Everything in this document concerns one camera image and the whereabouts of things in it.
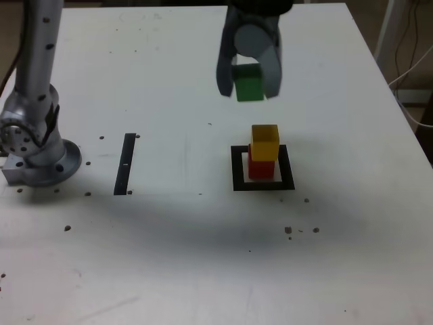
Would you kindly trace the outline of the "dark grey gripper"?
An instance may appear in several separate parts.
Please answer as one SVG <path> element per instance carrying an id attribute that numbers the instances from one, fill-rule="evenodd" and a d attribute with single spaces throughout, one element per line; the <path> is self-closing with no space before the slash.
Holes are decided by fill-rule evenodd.
<path id="1" fill-rule="evenodd" d="M 230 97 L 232 94 L 232 66 L 237 53 L 254 58 L 259 63 L 264 95 L 267 98 L 279 95 L 282 65 L 278 24 L 279 16 L 247 14 L 238 9 L 227 10 L 216 66 L 216 82 L 222 96 Z"/>

